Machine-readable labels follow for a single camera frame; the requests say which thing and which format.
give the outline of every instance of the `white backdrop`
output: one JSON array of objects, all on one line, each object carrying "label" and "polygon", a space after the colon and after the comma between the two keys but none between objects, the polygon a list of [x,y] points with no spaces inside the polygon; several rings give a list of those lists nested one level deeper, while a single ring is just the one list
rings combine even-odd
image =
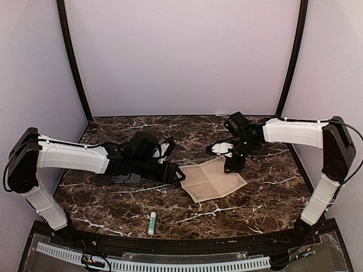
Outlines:
[{"label": "white backdrop", "polygon": [[67,0],[94,116],[274,114],[299,0]]}]

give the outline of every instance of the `white arm casing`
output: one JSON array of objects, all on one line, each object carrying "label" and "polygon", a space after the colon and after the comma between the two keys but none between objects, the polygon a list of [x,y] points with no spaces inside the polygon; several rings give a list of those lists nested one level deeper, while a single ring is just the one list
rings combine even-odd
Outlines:
[{"label": "white arm casing", "polygon": [[[263,126],[263,133],[266,142],[303,144],[323,149],[322,129],[326,125],[328,125],[327,122],[287,122],[274,118]],[[322,174],[313,195],[301,214],[301,219],[311,226],[314,225],[331,203],[338,187],[339,182]]]},{"label": "white arm casing", "polygon": [[43,186],[39,177],[37,179],[39,185],[21,195],[34,207],[37,214],[43,216],[52,229],[57,231],[66,227],[67,217],[64,210]]},{"label": "white arm casing", "polygon": [[[39,136],[39,139],[63,142],[43,135]],[[89,148],[86,144],[63,142],[71,144],[65,145],[49,141],[39,141],[42,150],[40,150],[38,156],[38,168],[77,169],[96,174],[103,174],[106,171],[109,160],[107,159],[107,152],[104,147]]]},{"label": "white arm casing", "polygon": [[269,143],[293,143],[323,149],[322,128],[328,123],[286,122],[270,119],[263,126],[263,136]]},{"label": "white arm casing", "polygon": [[339,185],[339,182],[331,180],[325,174],[322,174],[313,195],[301,213],[301,219],[311,226],[314,225],[327,206],[331,204]]},{"label": "white arm casing", "polygon": [[[107,152],[101,146],[89,148],[85,144],[63,142],[43,135],[39,136],[39,139],[48,141],[38,142],[42,149],[39,151],[37,168],[78,169],[97,174],[103,174],[107,169],[109,163]],[[63,142],[67,145],[50,141]],[[48,222],[52,229],[57,231],[66,227],[67,217],[64,210],[43,186],[39,177],[37,179],[39,185],[21,195]]]},{"label": "white arm casing", "polygon": [[225,155],[226,157],[232,157],[232,152],[229,152],[233,148],[231,143],[216,143],[212,146],[211,151],[216,153],[218,156]]}]

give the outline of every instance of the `black frame pole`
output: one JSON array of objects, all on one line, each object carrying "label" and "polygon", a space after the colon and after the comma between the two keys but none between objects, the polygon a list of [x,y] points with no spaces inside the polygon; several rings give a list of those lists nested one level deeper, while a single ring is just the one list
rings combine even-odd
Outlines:
[{"label": "black frame pole", "polygon": [[301,0],[301,2],[300,2],[299,18],[298,18],[297,26],[296,26],[293,50],[292,50],[291,57],[290,57],[288,72],[286,73],[284,87],[282,88],[280,101],[278,102],[278,106],[276,109],[276,115],[280,116],[280,117],[282,115],[282,112],[284,111],[284,107],[285,107],[286,101],[288,99],[291,83],[292,83],[293,77],[294,77],[294,72],[295,72],[295,68],[296,68],[296,64],[297,64],[297,59],[299,56],[301,41],[302,41],[302,35],[304,32],[308,1],[309,0]]},{"label": "black frame pole", "polygon": [[77,62],[75,60],[75,55],[74,55],[74,51],[73,51],[72,40],[70,37],[64,0],[57,0],[57,6],[58,6],[59,20],[60,20],[61,28],[62,28],[63,40],[64,40],[64,44],[65,44],[66,51],[67,51],[69,66],[72,71],[75,87],[77,89],[79,99],[81,100],[83,111],[85,112],[88,122],[90,122],[92,120],[93,116],[92,116],[91,109],[90,109],[90,106],[87,101],[85,89],[83,88],[83,85],[82,85],[81,76],[79,75]]}]

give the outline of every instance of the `cable tray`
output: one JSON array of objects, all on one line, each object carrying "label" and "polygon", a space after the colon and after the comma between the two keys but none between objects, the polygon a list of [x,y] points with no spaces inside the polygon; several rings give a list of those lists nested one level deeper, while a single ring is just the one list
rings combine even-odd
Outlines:
[{"label": "cable tray", "polygon": [[[75,264],[82,265],[82,253],[74,249],[64,249],[56,245],[38,243],[38,252],[52,256],[54,258]],[[104,262],[100,257],[93,256],[95,261]],[[112,271],[130,271],[130,272],[240,272],[240,271],[254,271],[257,269],[269,268],[270,257],[254,258],[250,260],[241,260],[234,262],[220,262],[220,263],[204,263],[204,264],[163,264],[163,263],[142,263],[142,262],[129,262],[107,258],[111,264]],[[103,270],[108,271],[107,264]]]}]

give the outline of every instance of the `black cable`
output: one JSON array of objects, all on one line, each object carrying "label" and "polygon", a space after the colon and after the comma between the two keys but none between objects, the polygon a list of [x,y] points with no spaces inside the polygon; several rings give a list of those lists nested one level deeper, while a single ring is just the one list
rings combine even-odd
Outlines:
[{"label": "black cable", "polygon": [[[346,127],[350,128],[351,130],[353,130],[355,133],[358,134],[358,136],[361,138],[361,140],[363,142],[363,135],[355,127],[353,127],[351,125],[348,125],[346,123],[343,123],[343,122],[335,121],[335,120],[321,121],[321,123],[328,123],[328,122],[329,123],[340,124],[340,125],[343,125],[343,126],[346,126]],[[359,166],[357,167],[357,169],[345,181],[343,181],[342,185],[346,184],[362,168],[362,165],[363,165],[363,159],[362,159],[361,163],[359,164]]]},{"label": "black cable", "polygon": [[123,184],[125,184],[125,182],[126,182],[126,181],[128,181],[128,180],[131,178],[131,175],[132,175],[132,173],[130,172],[130,174],[129,174],[129,176],[127,177],[127,179],[123,181]]},{"label": "black cable", "polygon": [[84,262],[83,264],[84,264],[84,265],[85,265],[85,267],[86,267],[85,269],[86,269],[87,271],[89,271],[89,272],[100,272],[100,271],[102,271],[102,269],[94,269],[94,268],[89,267],[87,262]]},{"label": "black cable", "polygon": [[112,272],[112,268],[111,268],[111,264],[110,264],[110,262],[105,258],[105,257],[103,257],[102,255],[100,255],[100,254],[98,254],[98,253],[95,253],[95,252],[91,252],[91,251],[89,251],[89,250],[85,250],[85,249],[80,249],[80,248],[76,248],[76,247],[74,247],[74,246],[71,246],[71,245],[68,245],[67,243],[65,243],[58,235],[56,235],[54,232],[52,233],[52,234],[54,234],[54,236],[56,237],[56,238],[58,238],[58,240],[63,244],[63,245],[65,245],[66,247],[68,247],[68,248],[71,248],[71,249],[75,249],[75,250],[80,250],[82,253],[83,252],[86,252],[87,254],[89,254],[90,256],[97,256],[97,257],[100,257],[101,259],[103,259],[106,263],[107,263],[107,265],[108,265],[108,272]]},{"label": "black cable", "polygon": [[[339,125],[342,125],[342,126],[346,126],[347,128],[350,128],[351,130],[353,130],[355,133],[358,134],[358,136],[361,138],[362,140],[362,143],[363,143],[363,135],[353,126],[351,125],[348,125],[344,122],[340,122],[340,121],[336,121],[336,120],[304,120],[304,119],[284,119],[284,118],[281,118],[279,116],[275,116],[277,119],[281,120],[281,121],[286,121],[286,122],[312,122],[312,123],[335,123],[335,124],[339,124]],[[346,184],[353,176],[355,176],[355,174],[362,168],[363,166],[363,159],[361,161],[361,163],[359,164],[359,166],[357,167],[357,169],[346,179],[344,180],[341,184],[340,184],[340,187],[339,189],[344,185]]]},{"label": "black cable", "polygon": [[291,257],[291,255],[293,255],[293,254],[295,254],[296,252],[298,252],[301,248],[303,247],[303,245],[301,245],[301,246],[299,246],[297,249],[295,249],[294,251],[292,251],[291,253],[289,253],[287,256],[285,256],[284,258],[282,258],[282,259],[280,259],[280,260],[278,260],[278,261],[276,261],[276,262],[273,262],[273,263],[271,263],[271,265],[275,265],[275,266],[282,266],[281,264],[280,265],[278,265],[277,263],[279,263],[279,262],[281,262],[281,261],[283,261],[283,260],[285,260],[285,259],[287,259],[287,258],[290,258]]},{"label": "black cable", "polygon": [[[55,140],[47,140],[47,139],[32,139],[32,140],[29,140],[27,142],[24,142],[22,144],[20,144],[18,146],[18,148],[12,153],[12,155],[10,156],[8,162],[6,163],[5,165],[5,168],[4,168],[4,173],[3,173],[3,177],[2,177],[2,185],[4,187],[4,190],[8,193],[10,192],[13,192],[13,190],[11,189],[8,189],[7,186],[6,186],[6,173],[7,173],[7,170],[10,166],[10,163],[11,161],[13,160],[13,158],[15,157],[15,155],[19,152],[19,150],[21,148],[23,148],[24,146],[26,146],[27,144],[29,143],[33,143],[33,142],[47,142],[49,141],[50,143],[58,143],[58,144],[62,144],[62,145],[66,145],[66,146],[77,146],[77,147],[84,147],[84,145],[82,144],[77,144],[77,143],[67,143],[67,142],[60,142],[60,141],[55,141]],[[99,147],[101,146],[101,144],[96,144],[96,145],[93,145],[93,146],[87,146],[87,148],[96,148],[96,147]]]},{"label": "black cable", "polygon": [[282,264],[280,264],[280,265],[275,265],[275,266],[286,266],[286,265],[289,265],[290,263],[292,263],[292,262],[294,262],[294,261],[297,261],[298,259],[292,259],[291,261],[289,261],[289,262],[286,262],[286,263],[282,263]]},{"label": "black cable", "polygon": [[214,146],[214,145],[216,145],[217,143],[227,142],[227,141],[233,140],[233,139],[235,139],[235,138],[237,138],[237,137],[229,137],[229,138],[226,138],[226,139],[223,139],[223,140],[220,140],[220,141],[216,141],[216,142],[212,143],[211,145],[212,145],[212,146]]},{"label": "black cable", "polygon": [[130,187],[140,187],[140,186],[143,186],[144,184],[146,184],[147,182],[149,182],[148,180],[144,181],[143,183],[141,184],[135,184],[135,185],[128,185],[126,184],[126,186],[130,186]]}]

